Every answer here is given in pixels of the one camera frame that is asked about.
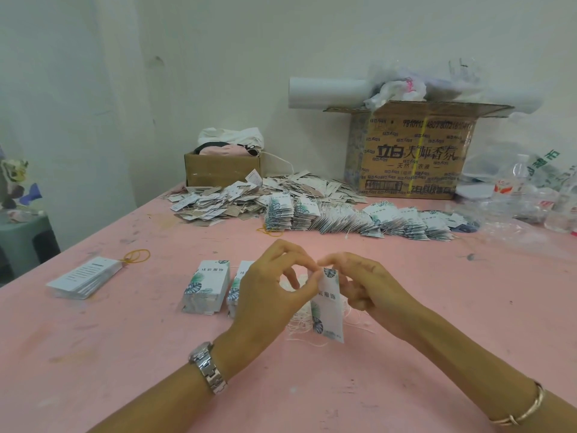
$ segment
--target plastic water bottle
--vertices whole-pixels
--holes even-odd
[[[559,199],[545,219],[545,227],[556,232],[571,232],[577,227],[577,175],[561,188]]]
[[[499,171],[493,190],[493,198],[506,200],[521,197],[523,187],[529,180],[528,162],[529,155],[519,153],[514,164],[509,164]]]

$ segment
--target gold bangle bracelet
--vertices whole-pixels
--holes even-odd
[[[491,420],[491,422],[496,425],[501,425],[503,427],[510,425],[521,425],[521,423],[525,421],[528,417],[530,417],[530,415],[534,414],[539,409],[539,407],[541,407],[541,404],[543,403],[543,399],[545,397],[545,389],[543,388],[543,386],[541,386],[541,384],[536,381],[535,384],[537,385],[537,392],[538,392],[537,398],[535,398],[535,402],[529,408],[529,410],[527,410],[527,412],[525,412],[518,418],[515,418],[513,415],[509,415],[505,419],[501,419],[499,421]]]

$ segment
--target stool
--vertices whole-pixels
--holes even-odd
[[[48,216],[12,223],[5,211],[0,211],[0,249],[15,278],[60,253]]]

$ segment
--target gray plastic stool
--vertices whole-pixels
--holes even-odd
[[[49,257],[46,257],[46,251],[39,250],[38,246],[35,246],[35,239],[46,232],[54,235],[46,215],[34,216],[31,222],[11,223],[7,213],[0,211],[0,248],[10,264],[15,278],[34,269],[60,252],[55,240],[51,247],[56,246],[56,249],[48,252]]]

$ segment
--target open cardboard box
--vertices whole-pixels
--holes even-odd
[[[184,155],[187,186],[226,187],[245,177],[256,169],[261,173],[261,155],[258,156],[216,156]]]
[[[475,124],[509,105],[388,101],[351,114],[344,180],[366,196],[452,199]]]

